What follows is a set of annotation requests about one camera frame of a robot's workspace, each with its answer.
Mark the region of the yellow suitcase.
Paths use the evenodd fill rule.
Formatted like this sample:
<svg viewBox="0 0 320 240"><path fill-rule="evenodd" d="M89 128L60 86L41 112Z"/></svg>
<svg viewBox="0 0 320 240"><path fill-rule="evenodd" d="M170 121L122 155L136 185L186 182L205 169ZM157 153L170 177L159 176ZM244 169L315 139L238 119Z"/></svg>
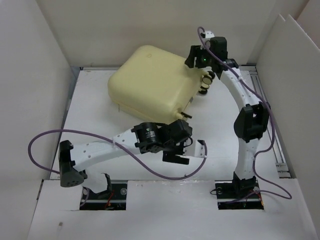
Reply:
<svg viewBox="0 0 320 240"><path fill-rule="evenodd" d="M187 107L214 78L209 70L188 68L181 56L143 45L112 74L107 90L120 110L145 122L170 124L192 118Z"/></svg>

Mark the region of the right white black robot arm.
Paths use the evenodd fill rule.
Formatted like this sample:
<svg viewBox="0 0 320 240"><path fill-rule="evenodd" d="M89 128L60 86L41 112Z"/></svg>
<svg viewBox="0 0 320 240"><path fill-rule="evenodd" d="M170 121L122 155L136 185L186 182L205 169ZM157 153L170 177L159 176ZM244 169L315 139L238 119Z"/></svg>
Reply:
<svg viewBox="0 0 320 240"><path fill-rule="evenodd" d="M236 61L228 58L226 38L208 37L206 33L200 33L199 38L201 44L191 46L184 63L190 69L211 68L236 102L239 114L233 124L233 129L238 138L239 149L231 191L235 196L243 197L249 194L256 184L253 164L259 141L267 130L268 108L245 86Z"/></svg>

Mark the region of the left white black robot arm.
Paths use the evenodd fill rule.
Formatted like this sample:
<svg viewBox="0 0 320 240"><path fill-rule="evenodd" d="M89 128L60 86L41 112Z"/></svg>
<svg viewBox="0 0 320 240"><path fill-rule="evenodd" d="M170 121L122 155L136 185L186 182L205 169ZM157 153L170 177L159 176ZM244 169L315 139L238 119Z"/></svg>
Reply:
<svg viewBox="0 0 320 240"><path fill-rule="evenodd" d="M112 191L110 176L93 173L89 168L104 161L125 155L158 152L183 155L185 142L191 139L193 129L182 119L170 124L143 122L110 140L74 145L69 140L59 144L60 186L83 186L100 198L107 198Z"/></svg>

